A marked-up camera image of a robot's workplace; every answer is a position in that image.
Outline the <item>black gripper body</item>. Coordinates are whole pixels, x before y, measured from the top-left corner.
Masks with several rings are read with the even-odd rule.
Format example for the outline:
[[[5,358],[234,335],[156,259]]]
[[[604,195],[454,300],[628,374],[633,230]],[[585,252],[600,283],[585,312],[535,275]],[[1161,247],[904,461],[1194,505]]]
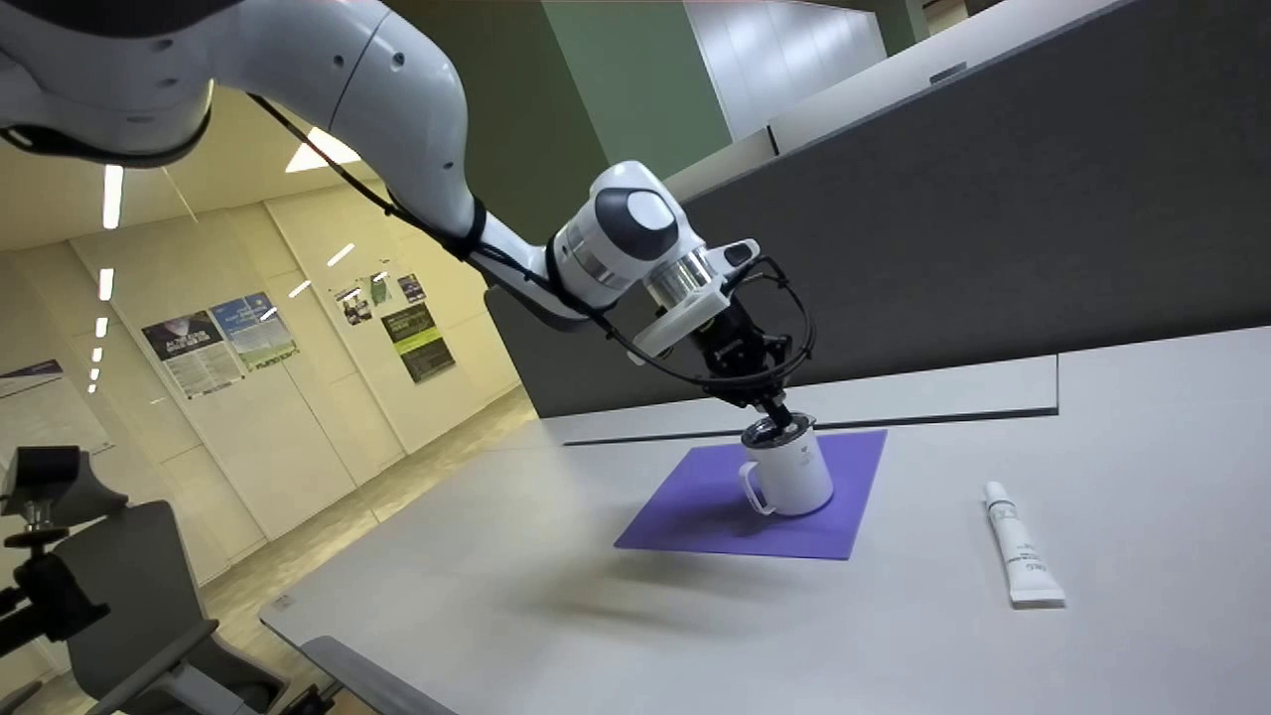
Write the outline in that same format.
[[[743,308],[690,335],[716,396],[773,396],[783,390],[785,335],[761,330]]]

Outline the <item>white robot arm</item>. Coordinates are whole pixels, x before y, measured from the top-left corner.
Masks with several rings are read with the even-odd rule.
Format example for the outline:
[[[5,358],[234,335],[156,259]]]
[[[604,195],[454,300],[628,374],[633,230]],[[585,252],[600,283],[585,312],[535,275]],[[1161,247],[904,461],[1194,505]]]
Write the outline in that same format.
[[[802,416],[785,374],[806,339],[757,330],[735,286],[761,247],[712,247],[642,163],[600,173],[539,247],[466,178],[470,100],[454,60],[385,0],[0,0],[0,132],[29,154],[167,167],[203,138],[221,89],[291,132],[340,138],[388,211],[558,325],[600,325],[638,290],[658,318],[622,341],[638,367],[695,347],[695,387],[752,408],[765,436]]]

